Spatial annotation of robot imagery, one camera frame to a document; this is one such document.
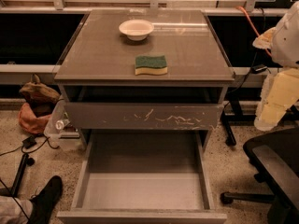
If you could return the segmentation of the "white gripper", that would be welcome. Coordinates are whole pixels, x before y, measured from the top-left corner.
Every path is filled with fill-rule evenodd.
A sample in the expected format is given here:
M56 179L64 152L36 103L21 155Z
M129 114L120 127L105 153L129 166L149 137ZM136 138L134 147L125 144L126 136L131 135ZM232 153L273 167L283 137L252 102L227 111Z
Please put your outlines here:
M299 100L299 2L295 2L275 27L266 30L252 43L257 49L271 49L272 60L285 69L264 80L261 101L256 109L254 126L270 131L286 111Z

